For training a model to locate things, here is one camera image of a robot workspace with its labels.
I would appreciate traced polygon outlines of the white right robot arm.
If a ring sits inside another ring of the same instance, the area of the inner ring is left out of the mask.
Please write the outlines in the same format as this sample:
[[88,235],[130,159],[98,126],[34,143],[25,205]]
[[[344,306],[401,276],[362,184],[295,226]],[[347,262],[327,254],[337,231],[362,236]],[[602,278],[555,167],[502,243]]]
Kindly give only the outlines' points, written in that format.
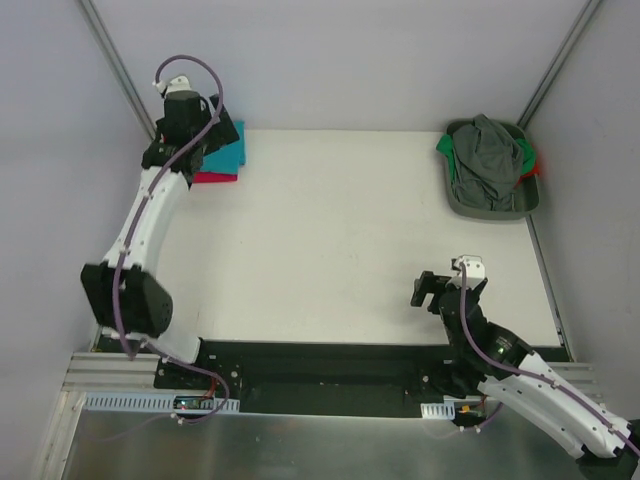
[[248,131],[209,190],[198,320],[243,411],[422,417],[487,398],[583,464],[639,429],[555,373],[559,341],[522,221],[446,205],[434,133]]

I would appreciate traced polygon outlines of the teal t-shirt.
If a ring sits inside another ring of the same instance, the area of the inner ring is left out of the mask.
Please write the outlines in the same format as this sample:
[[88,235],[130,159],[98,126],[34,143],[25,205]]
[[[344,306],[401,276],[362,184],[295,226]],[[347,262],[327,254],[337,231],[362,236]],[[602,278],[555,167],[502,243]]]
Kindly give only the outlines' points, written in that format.
[[237,175],[246,163],[245,122],[234,121],[239,139],[203,159],[201,173]]

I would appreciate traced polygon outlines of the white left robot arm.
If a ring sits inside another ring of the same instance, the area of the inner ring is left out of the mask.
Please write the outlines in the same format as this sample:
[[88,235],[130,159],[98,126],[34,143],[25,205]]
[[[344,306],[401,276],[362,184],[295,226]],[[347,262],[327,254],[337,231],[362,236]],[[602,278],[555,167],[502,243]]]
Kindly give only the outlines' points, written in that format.
[[138,348],[177,361],[188,388],[204,387],[210,363],[199,356],[201,340],[174,325],[174,302],[156,277],[161,247],[176,206],[191,189],[206,155],[237,140],[219,95],[169,87],[164,114],[144,151],[135,200],[116,240],[80,280],[97,324],[118,339],[125,354]]

